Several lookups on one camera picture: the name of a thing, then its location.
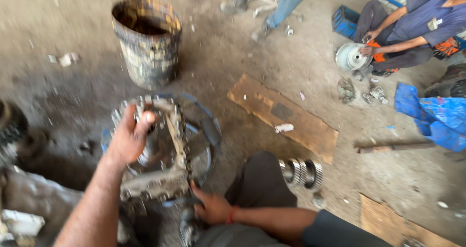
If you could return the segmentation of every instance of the dirty floor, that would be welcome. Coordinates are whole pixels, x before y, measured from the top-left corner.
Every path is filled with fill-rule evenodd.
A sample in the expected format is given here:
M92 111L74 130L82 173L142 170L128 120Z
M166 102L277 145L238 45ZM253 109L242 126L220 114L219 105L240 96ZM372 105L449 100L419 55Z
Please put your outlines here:
M92 176L101 155L101 130L112 126L111 109L123 99L147 93L131 82L121 59L111 26L115 1L0 0L0 96L16 101L31 125L49 130L55 141L47 155L23 167L73 189L83 190ZM363 193L466 246L465 162L452 162L443 148L354 153L355 144L372 144L371 138L378 143L423 141L412 119L395 112L395 89L403 82L422 90L446 70L444 63L432 59L382 79L379 85L386 90L388 105L366 104L360 95L369 83L353 81L358 98L343 105L336 85L350 75L335 65L334 54L348 40L332 33L331 15L341 4L360 12L369 0L304 0L298 6L304 21L288 20L294 35L286 36L282 26L263 44L255 44L250 35L265 15L253 19L251 9L240 16L225 16L218 11L221 0L162 1L171 3L181 15L184 30L178 78L158 91L196 96L217 116L224 135L209 190L224 192L244 158L262 149L283 158L318 160L228 100L228 90L248 73L340 132L333 165L323 163L326 209L360 225L358 197ZM250 7L260 5L255 1ZM62 68L47 59L48 54L68 52L79 53L81 62ZM395 126L395 131L386 126ZM96 143L91 157L76 152L85 140ZM294 192L300 206L316 209L310 193ZM439 208L438 201L449 208ZM177 246L176 223L167 222L164 228L172 233L164 234L160 245Z

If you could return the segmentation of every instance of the dirty bucket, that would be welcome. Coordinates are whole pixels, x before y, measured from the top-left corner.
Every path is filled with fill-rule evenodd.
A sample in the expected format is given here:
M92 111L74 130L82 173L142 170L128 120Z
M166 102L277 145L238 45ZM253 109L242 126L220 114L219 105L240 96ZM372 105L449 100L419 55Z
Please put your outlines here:
M112 9L113 29L120 40L131 80L155 89L175 78L181 18L157 0L123 0Z

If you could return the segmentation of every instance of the blue plastic bag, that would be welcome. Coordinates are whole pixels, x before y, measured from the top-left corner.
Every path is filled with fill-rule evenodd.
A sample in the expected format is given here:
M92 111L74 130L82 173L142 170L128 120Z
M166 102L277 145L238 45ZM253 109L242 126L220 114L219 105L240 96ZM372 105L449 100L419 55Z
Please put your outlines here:
M436 144L454 152L466 148L466 99L420 99L416 87L400 83L395 109L412 117L422 135Z

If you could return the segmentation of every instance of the person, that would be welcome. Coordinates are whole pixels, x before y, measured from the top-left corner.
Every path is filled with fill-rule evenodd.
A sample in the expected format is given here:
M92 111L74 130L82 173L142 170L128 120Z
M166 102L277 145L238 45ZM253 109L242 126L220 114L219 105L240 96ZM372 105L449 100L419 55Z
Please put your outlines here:
M392 14L376 0L363 9L354 42L375 40L381 47L367 46L359 53L372 57L385 53L385 61L372 61L364 75L390 75L433 57L431 47L466 30L466 0L407 0Z
M126 164L137 160L155 115L145 112L136 124L129 106L107 152L102 156L83 198L73 210L55 247L109 247L117 245L119 188ZM248 158L225 197L206 193L191 183L202 205L195 215L211 227L195 247L389 247L385 241L341 220L328 211L297 208L275 155L267 151ZM193 219L194 215L182 215ZM183 242L193 241L180 222Z
M302 0L280 0L277 9L265 18L259 29L253 32L252 38L255 41L263 40L272 29L278 28L280 24L288 18L291 12L301 3ZM224 1L220 5L220 10L228 14L245 12L248 0Z

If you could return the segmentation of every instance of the red thread bracelet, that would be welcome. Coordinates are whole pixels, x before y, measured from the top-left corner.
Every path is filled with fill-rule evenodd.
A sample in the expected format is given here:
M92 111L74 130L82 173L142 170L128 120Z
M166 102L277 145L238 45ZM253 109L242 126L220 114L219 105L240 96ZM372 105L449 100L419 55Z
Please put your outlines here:
M228 218L225 221L226 224L232 224L233 223L233 214L237 209L239 209L238 206L233 206L232 207L232 209L230 210L230 213L228 214Z

